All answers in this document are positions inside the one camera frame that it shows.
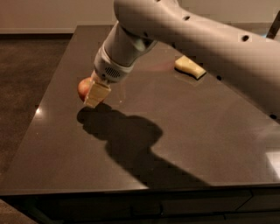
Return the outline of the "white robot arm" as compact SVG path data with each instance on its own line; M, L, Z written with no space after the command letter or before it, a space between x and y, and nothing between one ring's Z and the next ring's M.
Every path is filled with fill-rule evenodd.
M85 104L96 107L157 42L181 52L280 118L280 43L182 9L177 0L114 0L117 21L94 59Z

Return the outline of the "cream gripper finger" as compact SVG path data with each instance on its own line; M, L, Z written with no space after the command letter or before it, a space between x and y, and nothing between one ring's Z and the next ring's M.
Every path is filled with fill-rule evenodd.
M87 89L84 104L87 107L95 108L107 98L110 92L110 86L91 80Z

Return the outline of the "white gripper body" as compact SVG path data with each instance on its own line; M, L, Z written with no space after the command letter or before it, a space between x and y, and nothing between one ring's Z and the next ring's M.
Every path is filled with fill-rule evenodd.
M104 45L100 47L94 58L94 71L103 81L117 83L124 79L133 69L134 65L122 66L114 62L105 51Z

